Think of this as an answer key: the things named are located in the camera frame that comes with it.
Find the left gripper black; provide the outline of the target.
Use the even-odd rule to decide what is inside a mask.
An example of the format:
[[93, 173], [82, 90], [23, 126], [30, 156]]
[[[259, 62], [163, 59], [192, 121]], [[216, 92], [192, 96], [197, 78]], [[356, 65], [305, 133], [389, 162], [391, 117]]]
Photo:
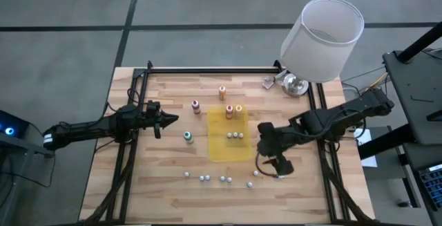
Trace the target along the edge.
[[161, 138], [160, 127], [164, 129], [165, 127], [176, 122], [179, 119], [178, 115], [166, 113], [164, 111], [161, 111], [161, 114], [162, 116], [159, 115], [155, 117], [148, 117], [140, 122], [140, 128], [143, 130], [147, 128], [153, 128], [154, 136], [156, 139]]

